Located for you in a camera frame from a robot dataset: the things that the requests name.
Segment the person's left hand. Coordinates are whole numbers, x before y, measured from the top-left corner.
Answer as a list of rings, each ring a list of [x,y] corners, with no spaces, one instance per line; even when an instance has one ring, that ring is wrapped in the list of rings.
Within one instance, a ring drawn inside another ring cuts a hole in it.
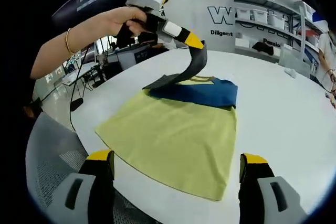
[[[145,22],[147,15],[137,7],[119,7],[93,16],[68,32],[68,46],[78,51],[96,40],[111,35],[116,36],[125,24],[135,37],[145,29],[135,20]]]

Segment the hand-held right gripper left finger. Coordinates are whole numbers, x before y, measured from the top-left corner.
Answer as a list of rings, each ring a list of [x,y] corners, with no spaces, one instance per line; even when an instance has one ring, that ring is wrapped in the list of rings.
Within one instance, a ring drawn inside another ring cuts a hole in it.
[[[69,174],[52,194],[51,223],[113,223],[114,151],[90,154],[79,172]]]

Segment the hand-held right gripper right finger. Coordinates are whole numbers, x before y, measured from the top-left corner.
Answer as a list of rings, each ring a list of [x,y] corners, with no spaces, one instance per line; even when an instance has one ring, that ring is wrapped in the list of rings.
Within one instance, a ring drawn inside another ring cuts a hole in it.
[[[240,223],[302,223],[307,214],[300,196],[281,176],[275,176],[266,159],[240,155],[238,193]]]

